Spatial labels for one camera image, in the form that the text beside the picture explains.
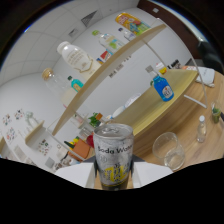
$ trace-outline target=curved shelf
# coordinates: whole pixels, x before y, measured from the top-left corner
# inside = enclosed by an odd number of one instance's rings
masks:
[[[74,112],[83,104],[88,96],[97,88],[97,86],[113,72],[121,61],[124,61],[128,56],[133,54],[140,47],[147,44],[153,39],[158,33],[166,28],[166,25],[162,24],[152,29],[149,29],[137,36],[132,41],[125,44],[119,51],[112,55],[99,69],[88,79],[81,90],[76,94],[73,100],[70,102],[57,125],[55,126],[52,135],[56,135],[61,127],[72,117]]]
[[[126,110],[116,117],[116,122],[133,128],[134,136],[149,129],[161,117],[169,112],[173,105],[182,99],[184,93],[195,82],[198,73],[192,70],[170,69],[164,78],[169,82],[174,97],[168,102],[162,101],[156,90],[151,87],[135,100]]]
[[[25,143],[27,144],[27,142],[33,137],[33,135],[35,135],[35,133],[41,129],[41,127],[43,126],[44,121],[41,121],[26,137],[25,137]]]

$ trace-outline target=wooden table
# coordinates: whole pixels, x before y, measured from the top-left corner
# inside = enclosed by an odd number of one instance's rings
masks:
[[[152,154],[152,145],[156,138],[165,133],[173,132],[177,135],[185,151],[185,162],[179,169],[190,165],[220,159],[224,154],[224,122],[220,118],[219,123],[215,124],[211,116],[211,102],[219,100],[224,111],[224,76],[215,73],[215,87],[205,86],[207,93],[208,108],[183,97],[183,99],[162,117],[149,130],[142,131],[135,138],[133,154],[148,163],[161,165],[157,158]],[[202,103],[205,103],[202,84],[193,83],[187,90],[186,95],[191,96]],[[205,116],[207,125],[206,140],[203,143],[197,142],[197,127],[199,117]],[[128,189],[133,188],[131,178],[129,179]],[[102,189],[100,186],[99,175],[96,177],[95,189]]]

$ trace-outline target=soda can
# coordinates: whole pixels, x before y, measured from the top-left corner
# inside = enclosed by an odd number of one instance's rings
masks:
[[[104,124],[94,130],[93,141],[102,189],[126,189],[132,162],[133,129],[124,124]]]

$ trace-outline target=label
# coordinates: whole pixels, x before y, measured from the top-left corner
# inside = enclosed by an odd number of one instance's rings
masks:
[[[131,32],[133,32],[137,36],[150,28],[149,25],[145,24],[137,17],[134,17],[133,15],[125,12],[117,16],[115,21],[130,30]]]
[[[173,94],[173,91],[170,86],[165,86],[162,90],[162,93],[166,98],[170,98]]]
[[[65,60],[73,69],[88,80],[94,72],[100,67],[100,64],[82,50],[71,51],[68,53]]]

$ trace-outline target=bottle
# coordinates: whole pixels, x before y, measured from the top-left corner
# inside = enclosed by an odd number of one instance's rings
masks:
[[[83,87],[83,83],[78,80],[78,79],[72,79],[72,76],[68,77],[68,80],[71,81],[71,87],[78,92],[82,87]]]
[[[86,81],[101,66],[87,52],[65,41],[58,45],[57,51],[65,62],[75,69]]]
[[[51,68],[46,68],[43,71],[42,78],[52,93],[63,103],[64,107],[67,107],[75,97],[76,91],[59,74],[55,74]]]
[[[124,43],[118,40],[114,35],[105,33],[100,33],[99,30],[94,30],[92,32],[93,36],[97,36],[99,38],[99,42],[102,46],[104,46],[110,54],[114,54],[121,47],[124,46]]]
[[[159,62],[156,64],[156,70],[160,72],[162,75],[166,73],[166,67],[164,66],[162,62]]]
[[[198,125],[198,135],[197,140],[198,142],[204,142],[206,137],[206,123],[205,123],[205,117],[202,115],[199,117],[199,125]]]
[[[98,113],[96,115],[96,119],[100,122],[98,123],[98,126],[101,126],[103,124],[109,124],[112,123],[112,119],[105,118],[101,113]]]
[[[141,35],[144,31],[150,29],[150,26],[144,23],[139,18],[123,12],[115,18],[115,21],[130,30],[136,36]]]
[[[154,71],[151,71],[150,73],[153,77],[154,88],[159,93],[162,100],[165,102],[171,100],[174,96],[174,92],[167,80],[163,77],[160,77],[159,74]]]
[[[131,31],[128,31],[128,30],[124,30],[123,28],[119,28],[118,31],[122,32],[124,37],[128,41],[131,41],[131,40],[135,39],[135,37],[136,37],[136,35],[134,33],[132,33]]]

